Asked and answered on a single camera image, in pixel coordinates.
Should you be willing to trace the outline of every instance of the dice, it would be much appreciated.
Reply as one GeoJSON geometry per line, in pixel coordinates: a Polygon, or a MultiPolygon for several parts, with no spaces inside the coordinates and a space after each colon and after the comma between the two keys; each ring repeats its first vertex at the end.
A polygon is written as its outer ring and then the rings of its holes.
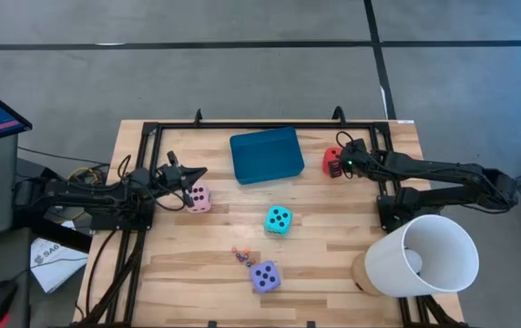
{"type": "Polygon", "coordinates": [[[323,155],[323,172],[332,178],[337,178],[342,175],[342,166],[340,165],[341,154],[341,148],[331,147],[325,150],[325,154],[323,155]]]}
{"type": "Polygon", "coordinates": [[[285,235],[289,232],[293,213],[282,206],[271,206],[267,219],[264,221],[264,230],[270,233],[285,235]]]}
{"type": "Polygon", "coordinates": [[[250,267],[250,277],[257,293],[265,293],[281,286],[281,278],[273,261],[250,267]]]}
{"type": "Polygon", "coordinates": [[[194,201],[194,206],[188,207],[188,212],[203,213],[212,208],[209,189],[204,184],[194,183],[191,189],[188,190],[188,195],[194,201]]]}

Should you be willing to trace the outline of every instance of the blue container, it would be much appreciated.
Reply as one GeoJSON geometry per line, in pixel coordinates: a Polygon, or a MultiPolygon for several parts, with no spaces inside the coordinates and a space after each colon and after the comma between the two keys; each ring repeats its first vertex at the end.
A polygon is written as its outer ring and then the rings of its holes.
{"type": "Polygon", "coordinates": [[[277,128],[230,138],[240,184],[297,176],[305,168],[295,128],[277,128]]]}

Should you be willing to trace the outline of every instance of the floor tile line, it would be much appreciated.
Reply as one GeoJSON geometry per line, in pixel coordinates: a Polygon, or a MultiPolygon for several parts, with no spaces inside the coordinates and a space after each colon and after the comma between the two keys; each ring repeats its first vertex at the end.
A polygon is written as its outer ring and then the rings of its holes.
{"type": "Polygon", "coordinates": [[[497,47],[521,46],[521,40],[382,41],[381,47],[497,47]]]}
{"type": "Polygon", "coordinates": [[[165,49],[246,49],[305,47],[368,47],[371,41],[360,40],[286,40],[226,42],[159,42],[95,44],[0,44],[0,50],[165,50],[165,49]]]}
{"type": "Polygon", "coordinates": [[[378,72],[378,80],[382,89],[382,97],[386,119],[396,119],[396,111],[392,99],[392,91],[390,90],[390,81],[388,80],[388,72],[384,63],[384,55],[380,46],[380,36],[378,34],[378,25],[376,24],[376,16],[373,11],[372,0],[363,0],[363,6],[368,19],[368,27],[372,38],[373,57],[376,62],[376,71],[378,72]]]}

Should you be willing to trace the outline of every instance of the pink die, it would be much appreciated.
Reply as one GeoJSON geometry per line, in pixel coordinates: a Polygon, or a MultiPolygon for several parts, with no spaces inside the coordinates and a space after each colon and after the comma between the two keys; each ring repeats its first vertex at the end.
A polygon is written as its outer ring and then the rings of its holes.
{"type": "Polygon", "coordinates": [[[209,196],[209,189],[201,183],[194,183],[191,189],[188,189],[188,195],[194,201],[194,206],[188,208],[192,213],[203,213],[212,208],[212,199],[209,196]]]}

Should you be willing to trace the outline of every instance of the desk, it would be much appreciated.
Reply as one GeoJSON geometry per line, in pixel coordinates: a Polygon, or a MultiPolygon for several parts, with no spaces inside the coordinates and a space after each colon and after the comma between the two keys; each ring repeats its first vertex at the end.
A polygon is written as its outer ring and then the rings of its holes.
{"type": "MultiPolygon", "coordinates": [[[[135,157],[138,153],[143,123],[121,122],[110,182],[117,181],[120,161],[127,154],[135,157]]],[[[394,150],[422,158],[414,124],[391,121],[390,130],[394,150]]],[[[220,327],[306,326],[308,321],[315,321],[318,327],[402,326],[396,299],[360,292],[350,277],[352,260],[385,233],[374,203],[379,192],[376,183],[357,178],[330,179],[322,172],[323,152],[336,146],[337,131],[298,129],[305,160],[301,175],[241,186],[234,178],[229,138],[251,130],[164,130],[158,164],[167,162],[166,152],[173,150],[180,164],[207,167],[209,171],[201,181],[212,192],[213,207],[205,214],[157,209],[145,242],[132,325],[205,326],[213,320],[220,327]],[[264,233],[262,224],[273,204],[293,212],[291,230],[285,238],[264,233]],[[249,271],[237,262],[230,252],[232,247],[249,248],[250,256],[257,261],[275,261],[282,278],[279,290],[254,293],[249,271]]],[[[346,131],[370,144],[367,132],[346,131]]],[[[427,181],[417,179],[406,181],[404,186],[420,190],[430,187],[427,181]]],[[[169,206],[179,205],[173,197],[161,200],[169,206]]],[[[89,263],[107,235],[102,231],[93,238],[89,263]]],[[[120,235],[118,232],[112,238],[97,265],[91,308],[113,279],[120,235]]],[[[89,272],[87,266],[78,298],[82,307],[89,272]]],[[[121,291],[117,321],[123,317],[126,285],[121,291]]],[[[456,294],[436,299],[453,318],[463,320],[456,294]]]]}

